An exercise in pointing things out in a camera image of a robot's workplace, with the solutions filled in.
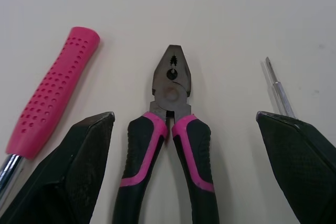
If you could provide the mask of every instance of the screwdriver tip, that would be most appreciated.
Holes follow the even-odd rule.
[[[272,79],[273,83],[277,82],[278,79],[277,79],[277,77],[276,77],[276,75],[274,73],[274,69],[273,69],[272,63],[271,63],[271,61],[270,61],[270,59],[268,57],[266,57],[266,66],[267,66],[268,72],[269,72],[269,74],[271,76],[271,79]]]

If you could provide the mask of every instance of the textured black grip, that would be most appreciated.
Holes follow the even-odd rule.
[[[131,178],[139,173],[153,131],[153,122],[146,117],[141,116],[130,123],[128,127],[128,154],[123,179]],[[119,188],[114,206],[113,224],[138,223],[143,196],[163,142],[164,136],[161,135],[145,178],[135,185]]]
[[[212,184],[209,156],[210,129],[198,119],[191,121],[186,129],[198,174],[203,181]],[[219,223],[219,216],[216,195],[214,191],[201,189],[194,183],[187,164],[182,141],[186,141],[186,139],[181,139],[180,135],[174,137],[177,154],[180,158],[189,189],[193,224],[217,224]]]
[[[89,224],[104,178],[114,115],[86,118],[36,167],[1,224]]]
[[[312,125],[257,115],[279,186],[301,224],[336,223],[336,149]]]

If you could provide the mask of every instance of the pink plastic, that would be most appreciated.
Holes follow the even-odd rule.
[[[184,152],[184,155],[185,155],[185,159],[187,161],[188,170],[190,172],[190,176],[191,176],[192,181],[199,188],[201,188],[203,190],[214,192],[215,191],[214,185],[209,183],[209,182],[206,182],[206,181],[202,180],[202,178],[199,176],[197,166],[196,166],[196,163],[195,163],[195,159],[194,159],[194,155],[193,155],[193,152],[191,150],[191,146],[190,146],[190,142],[189,142],[189,138],[188,138],[188,134],[187,134],[187,125],[191,121],[194,121],[196,119],[197,119],[197,117],[195,117],[194,115],[187,115],[187,116],[181,118],[173,126],[172,133],[173,133],[173,137],[175,137],[176,135],[179,135],[181,137],[182,148],[183,148],[183,152]]]
[[[8,154],[32,159],[42,149],[99,41],[98,34],[91,29],[71,29],[61,53],[16,123],[7,145]]]
[[[149,167],[151,165],[154,153],[159,142],[160,136],[167,137],[168,128],[161,118],[157,115],[147,112],[143,115],[145,118],[151,120],[154,124],[154,131],[149,143],[148,149],[145,154],[145,158],[142,161],[139,172],[131,178],[123,178],[120,183],[120,187],[123,186],[134,186],[143,181],[148,173]]]

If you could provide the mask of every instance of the pink stripe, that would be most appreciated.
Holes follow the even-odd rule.
[[[172,128],[173,137],[175,137],[176,135],[179,135],[181,137],[181,143],[182,143],[182,148],[183,148],[183,152],[185,155],[185,159],[187,161],[191,179],[193,180],[195,185],[203,190],[214,192],[215,191],[214,185],[202,180],[202,178],[198,174],[194,155],[191,150],[191,146],[190,146],[190,142],[189,142],[189,138],[187,134],[187,125],[191,121],[194,121],[196,119],[197,117],[195,117],[194,115],[187,115],[183,117],[182,119],[178,120],[178,122]]]
[[[165,138],[168,133],[168,128],[165,125],[164,121],[158,117],[157,115],[151,113],[151,112],[146,112],[143,115],[145,118],[148,118],[151,120],[154,124],[154,132],[152,134],[151,141],[149,143],[148,149],[145,154],[145,158],[142,161],[141,167],[139,172],[131,178],[123,178],[121,180],[120,187],[123,186],[134,186],[143,181],[147,175],[148,169],[151,165],[157,144],[159,142],[159,138],[161,135],[163,135]]]

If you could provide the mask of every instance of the pliers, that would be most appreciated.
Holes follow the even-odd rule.
[[[154,72],[155,100],[149,112],[128,127],[128,154],[113,224],[138,223],[143,196],[168,133],[167,118],[175,120],[173,140],[188,185],[193,224],[219,223],[209,156],[211,132],[191,114],[190,92],[191,74],[182,47],[170,45]]]

